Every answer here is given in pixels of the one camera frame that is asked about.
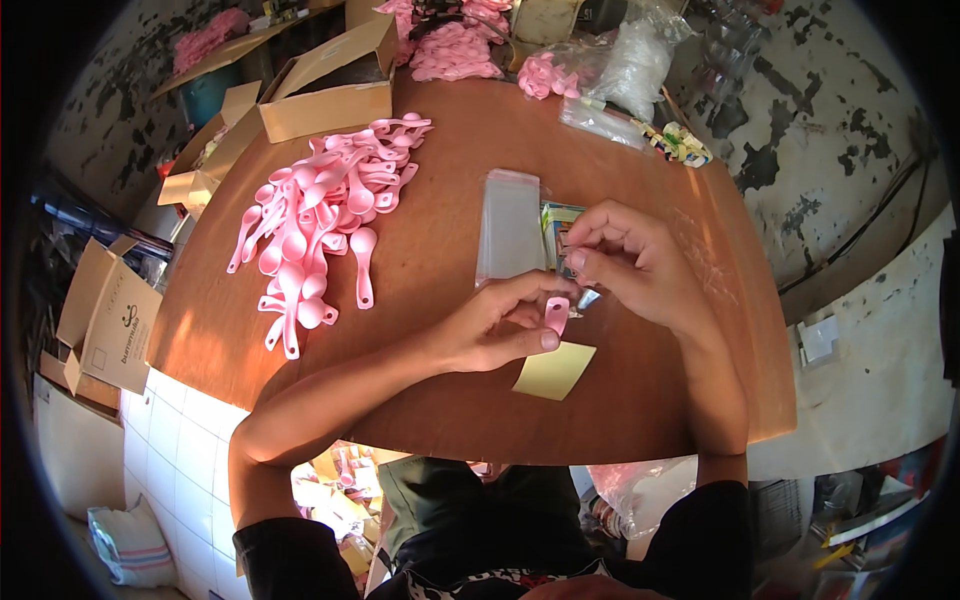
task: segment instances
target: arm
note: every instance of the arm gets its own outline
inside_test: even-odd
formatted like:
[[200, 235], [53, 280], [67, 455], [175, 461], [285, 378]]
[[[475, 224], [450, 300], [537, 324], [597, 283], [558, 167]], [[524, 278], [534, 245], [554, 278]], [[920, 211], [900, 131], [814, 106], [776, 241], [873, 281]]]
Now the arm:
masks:
[[697, 485], [723, 479], [746, 484], [746, 397], [701, 283], [666, 225], [606, 200], [577, 219], [567, 243], [580, 247], [567, 257], [578, 283], [599, 283], [677, 337], [699, 455]]
[[[442, 372], [490, 371], [556, 349], [560, 338], [542, 326], [543, 303], [576, 290], [572, 282], [540, 271], [491, 282], [430, 330], [315, 373], [258, 404], [230, 439], [230, 508], [237, 529], [299, 516], [290, 470], [403, 389]], [[526, 329], [498, 335], [503, 322]]]

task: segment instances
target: wooden table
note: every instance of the wooden table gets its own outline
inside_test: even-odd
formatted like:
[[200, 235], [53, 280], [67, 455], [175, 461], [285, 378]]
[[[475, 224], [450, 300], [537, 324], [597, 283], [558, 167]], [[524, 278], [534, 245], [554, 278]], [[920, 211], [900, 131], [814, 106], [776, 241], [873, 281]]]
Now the wooden table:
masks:
[[[414, 151], [420, 171], [397, 210], [371, 227], [376, 306], [356, 307], [351, 254], [329, 259], [325, 301], [336, 325], [300, 331], [301, 359], [263, 339], [275, 316], [255, 312], [268, 278], [255, 262], [226, 266], [253, 191], [276, 168], [308, 156], [305, 139], [258, 136], [197, 224], [160, 306], [148, 362], [179, 381], [251, 410], [299, 378], [382, 348], [434, 324], [473, 290], [484, 178], [493, 168], [538, 175], [561, 203], [615, 198], [659, 216], [704, 282], [730, 340], [750, 403], [750, 439], [796, 427], [796, 400], [780, 303], [743, 199], [725, 166], [692, 169], [645, 156], [557, 121], [559, 99], [528, 101], [515, 85], [464, 80], [415, 84], [397, 75], [395, 114], [419, 112], [436, 130]], [[454, 459], [578, 465], [694, 451], [687, 394], [670, 332], [615, 298], [571, 321], [566, 340], [596, 346], [577, 386], [557, 402], [511, 392], [522, 366], [423, 381], [350, 432], [358, 443]]]

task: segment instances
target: white tile floor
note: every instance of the white tile floor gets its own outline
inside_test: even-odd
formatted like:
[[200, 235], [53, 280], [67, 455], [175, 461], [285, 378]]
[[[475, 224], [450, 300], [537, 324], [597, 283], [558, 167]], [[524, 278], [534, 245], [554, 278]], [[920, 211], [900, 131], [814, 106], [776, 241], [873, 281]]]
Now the white tile floor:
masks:
[[247, 578], [236, 576], [227, 451], [233, 429], [248, 413], [151, 370], [143, 396], [123, 392], [124, 484], [131, 506], [143, 493], [191, 600], [212, 590], [247, 600]]

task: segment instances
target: fingernail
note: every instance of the fingernail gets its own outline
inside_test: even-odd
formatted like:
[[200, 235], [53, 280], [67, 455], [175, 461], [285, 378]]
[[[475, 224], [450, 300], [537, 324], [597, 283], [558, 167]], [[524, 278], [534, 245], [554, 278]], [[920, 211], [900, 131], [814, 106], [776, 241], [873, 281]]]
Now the fingernail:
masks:
[[566, 258], [566, 264], [573, 269], [583, 269], [585, 262], [587, 262], [587, 253], [580, 249], [571, 252]]
[[544, 331], [540, 336], [540, 346], [544, 350], [555, 350], [560, 347], [560, 336], [556, 331]]

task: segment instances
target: small card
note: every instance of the small card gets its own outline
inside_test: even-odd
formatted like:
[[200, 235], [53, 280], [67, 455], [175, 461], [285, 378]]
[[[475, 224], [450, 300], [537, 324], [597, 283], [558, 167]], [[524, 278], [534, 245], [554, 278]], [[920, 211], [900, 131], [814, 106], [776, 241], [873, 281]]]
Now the small card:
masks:
[[560, 347], [552, 352], [527, 356], [514, 392], [563, 400], [577, 384], [596, 350], [593, 346], [560, 342]]

